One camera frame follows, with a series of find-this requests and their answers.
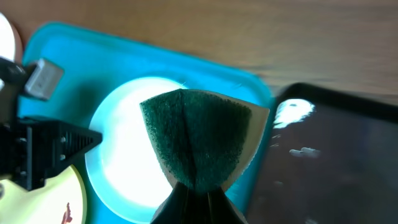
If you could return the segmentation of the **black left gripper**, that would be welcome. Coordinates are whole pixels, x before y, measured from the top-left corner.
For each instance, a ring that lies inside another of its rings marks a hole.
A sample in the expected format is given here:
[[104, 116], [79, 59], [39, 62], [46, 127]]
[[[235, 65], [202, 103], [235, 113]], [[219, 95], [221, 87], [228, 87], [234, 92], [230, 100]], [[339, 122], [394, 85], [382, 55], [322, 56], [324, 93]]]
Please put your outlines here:
[[99, 145], [103, 136], [58, 120], [31, 120], [26, 127], [17, 117], [22, 90], [10, 83], [1, 87], [1, 179], [30, 191], [62, 173]]

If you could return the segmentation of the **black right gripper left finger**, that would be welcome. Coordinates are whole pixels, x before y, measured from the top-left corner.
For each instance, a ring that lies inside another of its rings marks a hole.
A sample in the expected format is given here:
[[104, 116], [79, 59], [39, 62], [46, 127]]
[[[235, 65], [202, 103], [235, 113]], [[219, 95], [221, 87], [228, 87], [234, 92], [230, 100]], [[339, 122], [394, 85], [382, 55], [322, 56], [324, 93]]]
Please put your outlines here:
[[150, 224], [187, 224], [190, 221], [194, 194], [186, 185], [177, 182], [172, 193], [156, 210]]

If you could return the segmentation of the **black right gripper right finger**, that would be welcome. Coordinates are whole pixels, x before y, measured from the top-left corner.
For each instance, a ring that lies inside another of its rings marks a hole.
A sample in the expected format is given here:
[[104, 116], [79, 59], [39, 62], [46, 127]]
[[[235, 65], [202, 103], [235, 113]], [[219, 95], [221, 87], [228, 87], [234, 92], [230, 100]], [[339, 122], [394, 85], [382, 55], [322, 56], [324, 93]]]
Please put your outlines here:
[[222, 188], [193, 194], [194, 224], [245, 224]]

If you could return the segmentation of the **yellow plate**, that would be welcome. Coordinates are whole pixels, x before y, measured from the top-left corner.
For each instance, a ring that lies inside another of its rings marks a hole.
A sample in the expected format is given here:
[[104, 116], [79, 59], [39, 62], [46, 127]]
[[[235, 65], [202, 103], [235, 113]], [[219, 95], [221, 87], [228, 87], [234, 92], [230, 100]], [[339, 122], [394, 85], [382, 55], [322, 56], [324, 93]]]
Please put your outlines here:
[[1, 181], [1, 224], [83, 224], [86, 214], [85, 185], [75, 166], [32, 191]]

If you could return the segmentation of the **light blue plate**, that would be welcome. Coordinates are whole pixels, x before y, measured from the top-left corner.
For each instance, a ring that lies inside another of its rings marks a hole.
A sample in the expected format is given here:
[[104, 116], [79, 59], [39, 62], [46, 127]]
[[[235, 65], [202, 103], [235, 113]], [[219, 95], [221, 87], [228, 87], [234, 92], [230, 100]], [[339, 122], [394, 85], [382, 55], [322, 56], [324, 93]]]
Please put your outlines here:
[[85, 155], [97, 195], [88, 223], [149, 223], [172, 188], [146, 132], [140, 102], [183, 85], [160, 77], [137, 78], [116, 87], [97, 107], [90, 129], [102, 143]]

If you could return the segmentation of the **green yellow sponge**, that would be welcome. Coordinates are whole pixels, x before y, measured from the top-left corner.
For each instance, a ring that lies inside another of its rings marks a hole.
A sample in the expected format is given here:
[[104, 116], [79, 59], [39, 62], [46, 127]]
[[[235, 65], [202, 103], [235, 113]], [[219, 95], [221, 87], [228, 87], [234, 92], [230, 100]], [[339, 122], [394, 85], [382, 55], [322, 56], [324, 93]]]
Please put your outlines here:
[[254, 159], [269, 109], [212, 91], [178, 89], [140, 103], [169, 184], [227, 191]]

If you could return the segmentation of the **pink plate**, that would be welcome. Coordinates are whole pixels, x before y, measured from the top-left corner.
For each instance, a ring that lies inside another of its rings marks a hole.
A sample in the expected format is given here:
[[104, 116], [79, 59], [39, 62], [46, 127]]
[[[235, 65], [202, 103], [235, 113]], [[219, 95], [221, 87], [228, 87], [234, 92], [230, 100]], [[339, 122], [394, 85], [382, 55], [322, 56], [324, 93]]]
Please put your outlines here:
[[21, 64], [23, 46], [16, 27], [1, 13], [1, 62], [7, 60]]

